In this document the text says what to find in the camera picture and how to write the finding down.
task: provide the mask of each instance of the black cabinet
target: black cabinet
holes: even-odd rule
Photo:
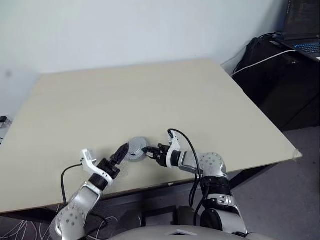
[[[238,69],[286,50],[264,39]],[[319,125],[319,66],[298,52],[288,52],[245,69],[233,79],[274,125],[288,131]]]

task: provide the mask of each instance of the round metal disc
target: round metal disc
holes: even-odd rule
[[[125,156],[126,159],[138,162],[145,158],[146,154],[142,151],[148,146],[148,142],[144,137],[137,136],[129,141],[129,151]]]

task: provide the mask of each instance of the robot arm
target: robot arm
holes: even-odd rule
[[[104,158],[97,166],[94,165],[97,159],[91,150],[84,149],[80,152],[83,169],[91,177],[52,221],[50,236],[53,240],[86,239],[84,229],[86,218],[100,200],[104,189],[113,184],[120,172],[116,165],[122,162],[128,151],[129,144],[126,143],[111,156],[110,160]]]
[[[178,167],[182,171],[198,174],[198,164],[192,151],[180,151],[179,138],[175,131],[169,130],[170,145],[158,144],[146,147],[146,155],[155,159],[163,167]],[[247,233],[236,200],[231,193],[226,165],[215,152],[195,153],[202,174],[202,205],[205,211],[200,218],[200,226],[213,228],[226,233]]]

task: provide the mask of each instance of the table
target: table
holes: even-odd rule
[[[61,173],[81,149],[102,159],[137,136],[166,144],[169,128],[197,152],[219,153],[228,172],[302,156],[210,59],[43,74],[0,147],[0,213],[61,203]],[[106,197],[194,177],[147,158],[120,168]],[[67,199],[87,179],[80,167],[68,171]]]

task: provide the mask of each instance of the gray carpet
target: gray carpet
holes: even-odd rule
[[[319,133],[319,127],[285,132],[286,137],[302,152],[303,157],[296,161],[280,163],[233,191],[249,232],[257,232],[277,240],[320,239]],[[159,194],[157,197],[140,194],[117,200],[105,200],[94,209],[94,212],[120,218],[130,209],[147,211],[172,205],[186,206],[191,186],[185,184],[167,189],[164,196],[161,196],[160,190],[151,194],[154,196]],[[195,203],[198,203],[201,197],[198,190]],[[147,224],[170,224],[171,220],[171,215],[165,214],[149,218]],[[0,236],[19,222],[0,217]],[[99,218],[90,216],[86,229],[96,228],[100,222]],[[46,225],[41,226],[42,235],[46,229]],[[99,238],[110,237],[121,231],[123,229],[117,229],[116,221],[110,219],[108,227],[99,232]],[[23,230],[17,239],[21,240],[22,235]],[[24,239],[35,239],[35,230],[30,223]]]

